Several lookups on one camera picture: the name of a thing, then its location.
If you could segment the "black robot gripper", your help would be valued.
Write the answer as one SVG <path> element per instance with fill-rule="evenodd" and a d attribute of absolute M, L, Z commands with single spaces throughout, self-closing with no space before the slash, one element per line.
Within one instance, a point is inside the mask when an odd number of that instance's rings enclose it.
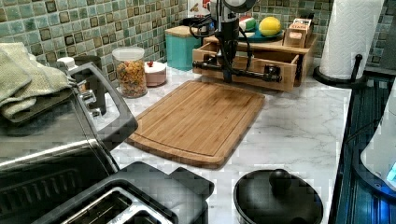
<path fill-rule="evenodd" d="M 233 68 L 233 59 L 236 54 L 239 36 L 239 20 L 233 18 L 225 21 L 223 17 L 218 20 L 218 30 L 215 32 L 215 38 L 219 41 L 219 52 L 217 60 L 223 70 L 230 74 L 237 74 L 238 71 Z"/>

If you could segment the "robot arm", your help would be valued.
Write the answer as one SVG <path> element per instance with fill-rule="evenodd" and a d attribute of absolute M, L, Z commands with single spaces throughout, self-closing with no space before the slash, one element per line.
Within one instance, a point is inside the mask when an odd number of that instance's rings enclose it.
<path fill-rule="evenodd" d="M 233 59 L 236 55 L 239 34 L 243 33 L 239 26 L 238 13 L 248 12 L 256 0 L 214 0 L 215 21 L 217 31 L 215 38 L 219 41 L 220 59 L 225 71 L 233 75 L 242 75 L 244 71 L 233 69 Z"/>

